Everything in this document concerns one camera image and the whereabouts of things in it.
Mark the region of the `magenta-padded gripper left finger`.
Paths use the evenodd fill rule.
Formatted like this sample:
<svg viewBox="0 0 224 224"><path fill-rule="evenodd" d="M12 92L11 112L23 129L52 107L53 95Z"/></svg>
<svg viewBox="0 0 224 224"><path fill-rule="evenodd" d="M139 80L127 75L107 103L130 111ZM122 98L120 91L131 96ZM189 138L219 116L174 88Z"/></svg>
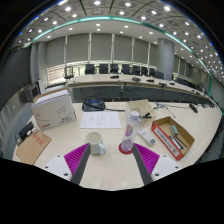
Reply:
<svg viewBox="0 0 224 224"><path fill-rule="evenodd" d="M90 144L84 144L66 155L56 155L46 165L43 166L48 171L58 177L79 185L84 170L90 156Z"/></svg>

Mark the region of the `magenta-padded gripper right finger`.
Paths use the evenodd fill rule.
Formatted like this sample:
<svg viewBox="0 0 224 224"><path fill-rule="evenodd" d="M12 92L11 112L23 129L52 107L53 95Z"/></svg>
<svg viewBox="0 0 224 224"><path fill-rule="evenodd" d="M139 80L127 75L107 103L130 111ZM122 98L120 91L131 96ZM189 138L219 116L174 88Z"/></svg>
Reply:
<svg viewBox="0 0 224 224"><path fill-rule="evenodd" d="M158 155L137 143L133 144L133 155L145 185L182 169L168 155Z"/></svg>

